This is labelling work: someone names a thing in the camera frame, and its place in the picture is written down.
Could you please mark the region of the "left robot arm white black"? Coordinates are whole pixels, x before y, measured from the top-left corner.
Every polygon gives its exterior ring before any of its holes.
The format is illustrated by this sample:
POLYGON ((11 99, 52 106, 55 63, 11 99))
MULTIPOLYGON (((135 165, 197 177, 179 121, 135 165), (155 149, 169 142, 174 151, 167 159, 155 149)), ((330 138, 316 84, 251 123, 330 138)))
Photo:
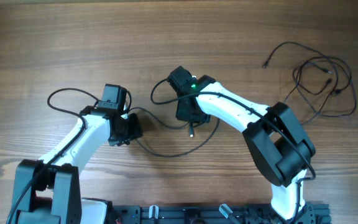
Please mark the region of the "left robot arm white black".
POLYGON ((80 174, 104 144, 121 146, 141 137, 132 96, 107 84, 101 98, 76 114, 75 127, 40 159, 24 159, 16 168, 8 223, 122 223, 112 202, 83 198, 80 174))

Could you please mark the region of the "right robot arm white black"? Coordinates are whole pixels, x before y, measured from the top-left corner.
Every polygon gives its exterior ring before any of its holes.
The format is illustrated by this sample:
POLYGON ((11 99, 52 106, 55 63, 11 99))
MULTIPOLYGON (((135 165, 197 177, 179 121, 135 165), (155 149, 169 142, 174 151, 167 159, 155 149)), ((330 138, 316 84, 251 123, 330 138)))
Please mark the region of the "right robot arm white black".
POLYGON ((282 102, 251 102, 182 66, 167 82, 178 97, 177 119, 203 123, 215 116, 242 133, 257 169, 272 185, 273 210, 285 220, 296 219, 305 205, 301 184, 316 149, 293 111, 282 102))

